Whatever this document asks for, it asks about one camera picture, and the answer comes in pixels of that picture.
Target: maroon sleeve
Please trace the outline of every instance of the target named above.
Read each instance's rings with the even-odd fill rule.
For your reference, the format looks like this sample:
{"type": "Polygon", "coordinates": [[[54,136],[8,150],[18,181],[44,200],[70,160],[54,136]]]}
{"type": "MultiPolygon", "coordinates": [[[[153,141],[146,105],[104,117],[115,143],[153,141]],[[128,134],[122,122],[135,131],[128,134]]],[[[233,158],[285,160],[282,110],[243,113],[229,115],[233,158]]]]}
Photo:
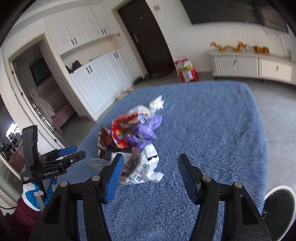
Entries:
{"type": "Polygon", "coordinates": [[[17,201],[15,212],[12,215],[5,216],[5,218],[18,237],[29,240],[40,214],[41,211],[35,211],[29,208],[20,197],[17,201]]]}

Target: black power cord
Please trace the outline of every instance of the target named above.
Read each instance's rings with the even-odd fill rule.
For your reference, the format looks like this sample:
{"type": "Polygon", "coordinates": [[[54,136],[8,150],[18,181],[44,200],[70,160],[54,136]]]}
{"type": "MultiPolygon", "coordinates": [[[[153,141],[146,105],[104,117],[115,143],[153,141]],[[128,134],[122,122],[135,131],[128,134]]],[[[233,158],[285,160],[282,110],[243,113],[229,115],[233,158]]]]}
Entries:
{"type": "Polygon", "coordinates": [[[15,208],[17,208],[17,207],[6,208],[6,207],[2,207],[2,206],[0,206],[0,208],[6,209],[6,210],[11,210],[11,209],[15,209],[15,208]]]}

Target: blue fleece blanket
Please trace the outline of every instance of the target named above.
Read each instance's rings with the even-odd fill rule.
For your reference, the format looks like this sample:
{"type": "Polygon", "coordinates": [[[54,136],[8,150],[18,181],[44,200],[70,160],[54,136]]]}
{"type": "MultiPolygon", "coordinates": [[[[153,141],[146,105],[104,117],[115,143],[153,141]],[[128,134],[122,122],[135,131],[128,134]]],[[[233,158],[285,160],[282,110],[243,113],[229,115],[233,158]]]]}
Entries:
{"type": "MultiPolygon", "coordinates": [[[[248,86],[234,81],[164,85],[128,94],[80,145],[86,159],[60,180],[78,183],[97,174],[89,166],[97,157],[101,125],[109,127],[115,117],[159,95],[165,101],[159,112],[163,121],[152,143],[160,157],[156,171],[164,177],[159,183],[118,187],[103,207],[112,240],[189,240],[199,207],[189,200],[178,170],[182,153],[217,182],[243,183],[261,212],[268,169],[265,134],[248,86]]],[[[81,240],[86,240],[81,203],[78,213],[81,240]]],[[[214,240],[220,240],[222,223],[220,202],[214,240]]]]}

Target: light switch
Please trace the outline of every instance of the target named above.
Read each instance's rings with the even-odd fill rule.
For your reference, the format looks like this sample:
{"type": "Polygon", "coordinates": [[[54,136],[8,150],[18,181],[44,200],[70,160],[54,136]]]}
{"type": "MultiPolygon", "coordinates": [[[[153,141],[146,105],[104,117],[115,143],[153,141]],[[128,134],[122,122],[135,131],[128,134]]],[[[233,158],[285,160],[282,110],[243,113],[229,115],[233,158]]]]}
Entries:
{"type": "Polygon", "coordinates": [[[155,10],[155,11],[160,10],[160,6],[159,6],[159,5],[155,5],[155,6],[154,6],[154,10],[155,10]]]}

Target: pink bedsheet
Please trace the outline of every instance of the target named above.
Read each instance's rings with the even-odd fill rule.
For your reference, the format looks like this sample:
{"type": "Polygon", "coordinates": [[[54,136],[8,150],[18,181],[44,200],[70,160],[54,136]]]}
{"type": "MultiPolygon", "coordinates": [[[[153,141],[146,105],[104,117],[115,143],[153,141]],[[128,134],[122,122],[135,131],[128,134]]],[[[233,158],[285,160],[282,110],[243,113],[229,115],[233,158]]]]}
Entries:
{"type": "Polygon", "coordinates": [[[61,104],[55,111],[55,116],[52,117],[53,127],[55,129],[60,129],[60,127],[65,124],[67,120],[74,114],[75,110],[69,101],[65,101],[61,104]]]}

